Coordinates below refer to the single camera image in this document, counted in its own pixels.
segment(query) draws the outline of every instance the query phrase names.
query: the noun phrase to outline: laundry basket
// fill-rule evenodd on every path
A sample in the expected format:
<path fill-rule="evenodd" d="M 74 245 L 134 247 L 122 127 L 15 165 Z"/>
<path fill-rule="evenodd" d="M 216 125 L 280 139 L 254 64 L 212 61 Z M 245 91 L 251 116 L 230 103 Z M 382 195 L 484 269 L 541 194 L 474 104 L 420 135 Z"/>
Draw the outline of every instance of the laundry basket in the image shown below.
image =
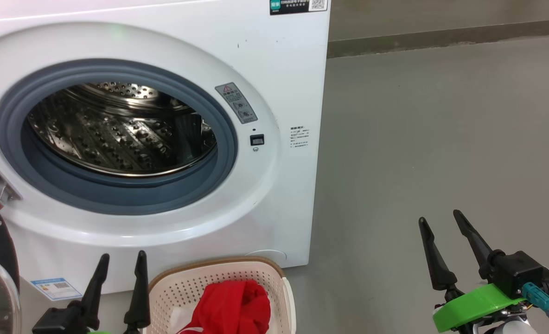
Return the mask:
<path fill-rule="evenodd" d="M 196 308 L 211 283 L 253 279 L 268 292 L 270 323 L 267 334 L 295 334 L 295 303 L 283 270 L 263 257 L 236 257 L 199 262 L 164 271 L 149 284 L 151 325 L 143 334 L 171 333 L 174 307 Z"/>

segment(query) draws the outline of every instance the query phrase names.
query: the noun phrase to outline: red cloth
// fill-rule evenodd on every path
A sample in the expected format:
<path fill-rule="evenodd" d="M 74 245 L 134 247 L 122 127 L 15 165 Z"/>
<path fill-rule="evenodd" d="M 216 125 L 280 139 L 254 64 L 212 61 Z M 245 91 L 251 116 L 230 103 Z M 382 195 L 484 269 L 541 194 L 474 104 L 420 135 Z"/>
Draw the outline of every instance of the red cloth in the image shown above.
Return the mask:
<path fill-rule="evenodd" d="M 181 334 L 265 334 L 270 302 L 256 281 L 224 281 L 207 285 L 192 321 Z"/>

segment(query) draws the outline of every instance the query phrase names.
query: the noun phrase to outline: green 3d printed part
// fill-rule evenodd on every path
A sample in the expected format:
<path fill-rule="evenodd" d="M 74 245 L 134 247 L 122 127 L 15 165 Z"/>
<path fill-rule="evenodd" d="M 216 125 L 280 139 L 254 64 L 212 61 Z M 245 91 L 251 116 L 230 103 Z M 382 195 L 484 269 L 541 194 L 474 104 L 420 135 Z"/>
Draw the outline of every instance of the green 3d printed part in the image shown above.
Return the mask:
<path fill-rule="evenodd" d="M 447 302 L 433 315 L 433 321 L 438 332 L 442 333 L 524 300 L 512 300 L 495 285 L 488 284 Z"/>

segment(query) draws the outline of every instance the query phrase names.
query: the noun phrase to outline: washing machine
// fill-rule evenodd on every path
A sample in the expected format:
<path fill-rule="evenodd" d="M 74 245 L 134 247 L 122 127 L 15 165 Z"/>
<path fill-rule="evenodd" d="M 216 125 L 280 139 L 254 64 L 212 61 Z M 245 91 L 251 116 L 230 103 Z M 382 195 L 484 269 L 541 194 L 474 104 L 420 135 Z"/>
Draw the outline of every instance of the washing machine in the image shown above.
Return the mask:
<path fill-rule="evenodd" d="M 0 214 L 21 276 L 104 293 L 307 264 L 327 0 L 0 0 Z"/>

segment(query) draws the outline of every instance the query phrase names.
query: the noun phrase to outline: gray wall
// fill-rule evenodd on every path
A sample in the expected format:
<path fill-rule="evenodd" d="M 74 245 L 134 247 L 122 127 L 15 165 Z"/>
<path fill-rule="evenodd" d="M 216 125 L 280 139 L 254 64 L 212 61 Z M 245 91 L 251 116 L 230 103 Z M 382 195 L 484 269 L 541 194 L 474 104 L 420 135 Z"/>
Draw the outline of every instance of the gray wall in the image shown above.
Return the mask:
<path fill-rule="evenodd" d="M 549 19 L 549 0 L 331 0 L 330 40 Z"/>

